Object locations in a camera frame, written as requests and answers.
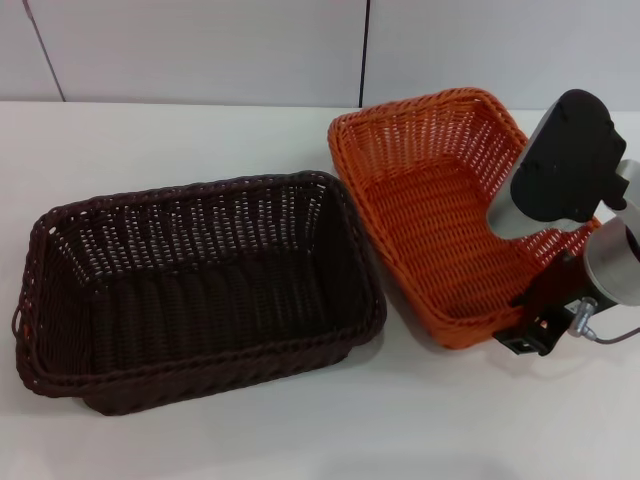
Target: brown wicker basket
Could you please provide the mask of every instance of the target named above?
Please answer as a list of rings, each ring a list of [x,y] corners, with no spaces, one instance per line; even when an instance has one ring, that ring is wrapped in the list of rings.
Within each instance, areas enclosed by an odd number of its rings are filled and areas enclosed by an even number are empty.
[[[331,365],[385,318],[347,191],[302,172],[51,210],[13,329],[27,388],[121,415]]]

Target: basket handle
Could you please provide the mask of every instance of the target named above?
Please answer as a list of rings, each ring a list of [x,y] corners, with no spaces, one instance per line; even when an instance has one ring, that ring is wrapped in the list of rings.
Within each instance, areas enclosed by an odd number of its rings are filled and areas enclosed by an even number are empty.
[[[21,312],[20,310],[20,303],[18,303],[18,306],[16,307],[16,311],[13,312],[13,318],[11,319],[11,330],[13,331],[13,336],[18,338],[18,335],[20,334],[20,332],[17,329],[18,326],[18,314]]]

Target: white table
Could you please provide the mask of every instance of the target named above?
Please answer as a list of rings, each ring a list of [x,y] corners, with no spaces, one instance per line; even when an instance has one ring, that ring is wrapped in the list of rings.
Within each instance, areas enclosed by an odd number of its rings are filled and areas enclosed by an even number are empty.
[[[333,171],[346,109],[0,103],[0,478],[637,479],[640,338],[435,346],[392,282],[384,335],[328,369],[125,417],[26,390],[9,321],[33,222],[97,194]],[[542,112],[513,112],[531,133]],[[640,158],[640,114],[614,116]],[[602,336],[640,323],[618,307]]]

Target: rectangular basket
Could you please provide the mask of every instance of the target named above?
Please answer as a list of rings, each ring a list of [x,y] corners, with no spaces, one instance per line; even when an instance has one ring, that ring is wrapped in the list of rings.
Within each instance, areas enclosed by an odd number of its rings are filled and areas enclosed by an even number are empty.
[[[385,318],[349,194],[302,172],[51,210],[13,329],[27,388],[121,415],[334,364]]]
[[[373,242],[433,338],[484,341],[518,320],[510,306],[562,250],[581,252],[597,226],[495,237],[487,208],[527,143],[502,104],[445,90],[338,117],[333,162]]]

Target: white wall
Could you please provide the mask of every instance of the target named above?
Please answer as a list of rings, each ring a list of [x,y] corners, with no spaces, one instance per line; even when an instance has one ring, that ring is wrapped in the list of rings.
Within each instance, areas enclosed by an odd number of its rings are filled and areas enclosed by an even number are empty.
[[[355,106],[366,0],[29,0],[71,101]]]
[[[511,108],[584,88],[640,110],[636,0],[372,0],[364,103],[478,86]]]
[[[0,0],[0,100],[60,100],[21,0]]]

